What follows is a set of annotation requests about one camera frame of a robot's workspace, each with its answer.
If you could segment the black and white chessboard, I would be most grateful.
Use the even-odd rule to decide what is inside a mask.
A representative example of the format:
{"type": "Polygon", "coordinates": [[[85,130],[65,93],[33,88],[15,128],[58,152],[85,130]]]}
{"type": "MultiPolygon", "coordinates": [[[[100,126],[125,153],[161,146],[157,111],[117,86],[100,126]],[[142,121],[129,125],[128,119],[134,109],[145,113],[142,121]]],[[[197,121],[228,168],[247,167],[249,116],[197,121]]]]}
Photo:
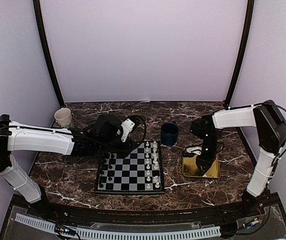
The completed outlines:
{"type": "Polygon", "coordinates": [[[121,157],[116,153],[106,153],[101,156],[96,177],[95,193],[108,195],[162,195],[165,193],[164,174],[161,158],[161,145],[157,142],[157,157],[153,157],[153,141],[149,141],[150,146],[146,147],[143,142],[134,149],[128,156],[121,157]],[[153,159],[158,159],[158,169],[154,169],[153,159]],[[153,181],[153,170],[159,171],[158,181],[153,181]],[[155,183],[160,183],[159,188],[155,188],[155,183]]]}

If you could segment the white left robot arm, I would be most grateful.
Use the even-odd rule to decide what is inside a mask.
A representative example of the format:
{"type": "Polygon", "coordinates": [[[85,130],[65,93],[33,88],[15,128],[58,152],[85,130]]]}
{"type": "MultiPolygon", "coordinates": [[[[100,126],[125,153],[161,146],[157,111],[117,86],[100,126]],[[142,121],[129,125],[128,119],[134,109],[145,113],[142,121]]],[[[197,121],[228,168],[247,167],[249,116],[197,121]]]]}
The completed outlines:
{"type": "Polygon", "coordinates": [[[46,194],[11,156],[15,151],[58,153],[65,156],[86,157],[103,153],[128,154],[136,146],[129,135],[141,123],[138,116],[125,120],[104,114],[85,128],[42,128],[11,121],[0,116],[0,176],[18,191],[25,200],[34,204],[34,210],[43,218],[53,214],[53,206],[46,194]]]}

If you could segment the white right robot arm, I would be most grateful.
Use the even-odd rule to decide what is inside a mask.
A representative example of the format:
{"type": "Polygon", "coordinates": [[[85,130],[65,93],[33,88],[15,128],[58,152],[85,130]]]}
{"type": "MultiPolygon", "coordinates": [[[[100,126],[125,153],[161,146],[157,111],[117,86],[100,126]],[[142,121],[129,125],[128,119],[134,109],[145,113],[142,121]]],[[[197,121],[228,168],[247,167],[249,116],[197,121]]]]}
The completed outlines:
{"type": "Polygon", "coordinates": [[[203,176],[215,161],[219,130],[240,127],[257,130],[260,154],[246,193],[258,197],[272,178],[286,143],[286,119],[274,101],[230,107],[192,121],[190,132],[203,141],[196,166],[203,176]]]}

